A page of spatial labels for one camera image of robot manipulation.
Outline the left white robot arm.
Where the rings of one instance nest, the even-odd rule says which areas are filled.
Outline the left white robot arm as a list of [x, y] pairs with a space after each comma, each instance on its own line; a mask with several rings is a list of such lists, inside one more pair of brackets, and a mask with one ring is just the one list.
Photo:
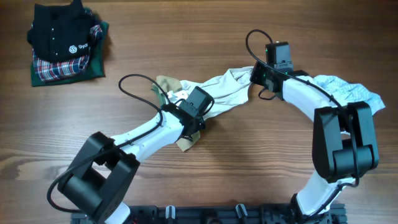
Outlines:
[[123, 223], [130, 215], [124, 196], [140, 164], [162, 147], [205, 128], [214, 99], [196, 86], [187, 98], [162, 105], [150, 121], [124, 134], [92, 134], [57, 188], [93, 223]]

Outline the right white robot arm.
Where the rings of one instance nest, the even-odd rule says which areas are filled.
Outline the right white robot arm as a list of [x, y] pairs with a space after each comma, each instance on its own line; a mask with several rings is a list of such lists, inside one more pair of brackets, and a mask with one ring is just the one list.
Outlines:
[[347, 187], [379, 164], [373, 113], [365, 101], [340, 102], [303, 70], [294, 70], [288, 42], [266, 45], [266, 60], [256, 60], [251, 82], [291, 103], [313, 122], [312, 162], [305, 187], [292, 196], [288, 215], [294, 223], [319, 222]]

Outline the beige and tan shirt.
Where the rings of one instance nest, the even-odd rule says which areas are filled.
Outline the beige and tan shirt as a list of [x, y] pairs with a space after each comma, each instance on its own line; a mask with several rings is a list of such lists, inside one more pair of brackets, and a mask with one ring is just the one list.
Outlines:
[[204, 83], [178, 80], [172, 77], [159, 75], [152, 90], [163, 105], [169, 99], [172, 103], [183, 98], [187, 99], [193, 89], [198, 86], [209, 93], [215, 100], [210, 112], [204, 115], [205, 119], [218, 116], [235, 106], [248, 101], [248, 90], [251, 85], [250, 77], [253, 67], [230, 68], [224, 75], [213, 77]]

